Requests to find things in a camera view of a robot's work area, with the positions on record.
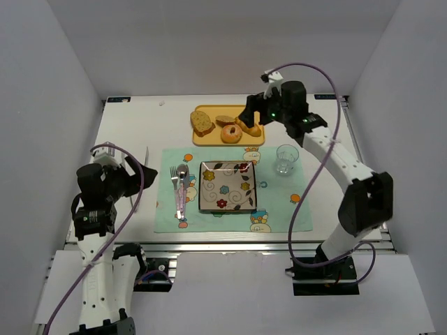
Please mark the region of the clear drinking glass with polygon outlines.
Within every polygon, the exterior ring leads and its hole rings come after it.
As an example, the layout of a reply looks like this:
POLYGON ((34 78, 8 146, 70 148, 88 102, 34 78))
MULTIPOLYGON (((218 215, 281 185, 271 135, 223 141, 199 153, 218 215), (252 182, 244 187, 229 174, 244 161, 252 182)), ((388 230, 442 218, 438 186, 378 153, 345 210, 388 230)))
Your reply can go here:
POLYGON ((276 151, 275 170, 280 175, 288 175, 294 171, 295 164, 299 159, 299 151, 290 144, 283 144, 276 151))

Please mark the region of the herb bread slice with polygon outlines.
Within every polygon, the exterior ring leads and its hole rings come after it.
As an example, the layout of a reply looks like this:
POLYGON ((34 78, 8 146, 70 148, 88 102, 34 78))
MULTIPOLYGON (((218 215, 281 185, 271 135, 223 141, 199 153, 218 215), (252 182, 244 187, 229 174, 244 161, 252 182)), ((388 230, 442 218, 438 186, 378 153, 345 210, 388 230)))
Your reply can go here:
POLYGON ((193 111, 190 114, 190 121, 193 131, 198 137, 204 137, 215 129, 215 124, 203 111, 193 111))

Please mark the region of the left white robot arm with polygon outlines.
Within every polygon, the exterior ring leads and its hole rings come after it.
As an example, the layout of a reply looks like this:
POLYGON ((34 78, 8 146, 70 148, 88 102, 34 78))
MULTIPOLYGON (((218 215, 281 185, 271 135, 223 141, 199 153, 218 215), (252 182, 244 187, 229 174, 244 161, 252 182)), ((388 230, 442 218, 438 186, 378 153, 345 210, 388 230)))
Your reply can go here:
POLYGON ((116 202, 149 188, 157 171, 127 156, 95 155, 76 172, 80 193, 71 206, 75 236, 85 271, 77 334, 135 334, 131 296, 137 277, 147 271, 138 243, 114 248, 116 202))

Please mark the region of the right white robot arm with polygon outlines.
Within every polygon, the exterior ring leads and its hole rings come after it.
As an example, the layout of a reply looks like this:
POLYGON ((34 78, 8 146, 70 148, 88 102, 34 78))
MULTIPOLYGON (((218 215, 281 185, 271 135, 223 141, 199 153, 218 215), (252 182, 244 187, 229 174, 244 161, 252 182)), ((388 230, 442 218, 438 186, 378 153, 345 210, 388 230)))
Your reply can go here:
POLYGON ((327 170, 344 195, 339 206, 338 224, 332 234, 316 249, 314 261, 293 262, 304 268, 328 268, 341 262, 363 245, 363 238, 393 216, 393 178, 361 163, 337 141, 337 131, 309 111, 304 84, 289 81, 273 87, 270 94, 247 96, 239 120, 254 125, 259 113, 261 125, 273 121, 284 125, 290 138, 320 163, 317 172, 327 170))

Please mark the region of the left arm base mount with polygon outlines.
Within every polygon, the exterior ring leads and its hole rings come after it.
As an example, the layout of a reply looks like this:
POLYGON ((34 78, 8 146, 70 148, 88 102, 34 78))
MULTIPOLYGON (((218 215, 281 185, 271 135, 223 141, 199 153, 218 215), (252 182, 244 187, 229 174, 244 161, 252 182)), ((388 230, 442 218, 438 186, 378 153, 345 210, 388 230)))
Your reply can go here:
POLYGON ((137 243, 126 243, 115 248, 113 261, 116 270, 124 270, 130 263, 130 277, 134 292, 169 292, 173 282, 168 275, 168 258, 148 258, 137 243))

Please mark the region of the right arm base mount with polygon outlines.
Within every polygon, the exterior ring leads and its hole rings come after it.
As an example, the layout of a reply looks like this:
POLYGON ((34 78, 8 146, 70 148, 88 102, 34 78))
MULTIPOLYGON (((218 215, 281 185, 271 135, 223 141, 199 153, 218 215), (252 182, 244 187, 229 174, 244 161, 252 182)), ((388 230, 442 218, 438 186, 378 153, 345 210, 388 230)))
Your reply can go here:
POLYGON ((324 267, 308 268, 291 262, 285 274, 292 278, 293 294, 299 297, 359 295, 353 258, 348 256, 324 267))

